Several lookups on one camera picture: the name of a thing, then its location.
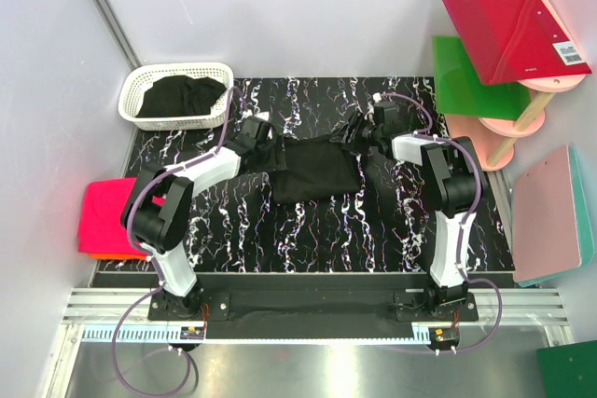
shiny floor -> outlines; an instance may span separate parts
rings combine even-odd
[[[480,328],[463,329],[461,346],[483,338]],[[541,327],[501,328],[480,350],[457,356],[405,354],[391,348],[356,346],[203,346],[192,351],[200,380],[176,396],[209,398],[323,397],[543,397],[536,349],[546,347]],[[174,388],[184,361],[161,353],[137,364],[154,345],[122,344],[118,360],[126,378],[150,393]],[[426,349],[402,347],[425,352]],[[116,380],[107,344],[83,344],[69,398],[136,396]]]

wall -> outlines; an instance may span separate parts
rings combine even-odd
[[[597,70],[597,5],[588,0],[550,0],[581,47],[592,69]],[[576,89],[556,95],[549,104],[546,123],[532,137],[516,143],[514,160],[507,166],[513,181],[539,159],[562,144],[579,153],[580,168],[592,226],[597,231],[597,77],[589,75]],[[597,263],[563,276],[551,285],[560,290],[564,309],[576,341],[597,339],[597,308],[592,292],[597,289]]]
[[[144,63],[219,61],[236,76],[432,75],[440,0],[110,0]]]
[[[0,396],[32,397],[73,286],[87,183],[117,177],[128,68],[91,0],[0,0]]]

folded black cloth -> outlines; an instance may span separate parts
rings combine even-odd
[[[139,118],[209,116],[226,86],[212,78],[166,76],[143,97]]]
[[[356,157],[340,144],[331,143],[329,137],[284,138],[287,169],[270,172],[274,202],[327,199],[361,189]]]

red folder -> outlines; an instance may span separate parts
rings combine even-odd
[[[483,84],[590,74],[542,0],[443,0]]]

black marble table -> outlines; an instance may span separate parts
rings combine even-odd
[[[431,112],[433,132],[447,135],[434,108],[433,79],[265,78],[236,84],[254,113],[270,112],[284,134],[308,138],[331,132],[355,108],[369,110],[372,95],[409,95]],[[404,131],[423,118],[416,107],[399,103]],[[231,127],[238,129],[235,107]],[[218,130],[145,132],[136,136],[127,176],[148,161],[171,164],[215,145]],[[276,205],[267,174],[245,175],[204,191],[192,205],[185,237],[188,260],[197,272],[416,272],[430,260],[435,214],[422,200],[421,171],[377,150],[359,159],[360,192],[319,202]],[[511,271],[512,257],[488,192],[471,230],[468,267]],[[147,271],[144,262],[102,262],[101,271]]]

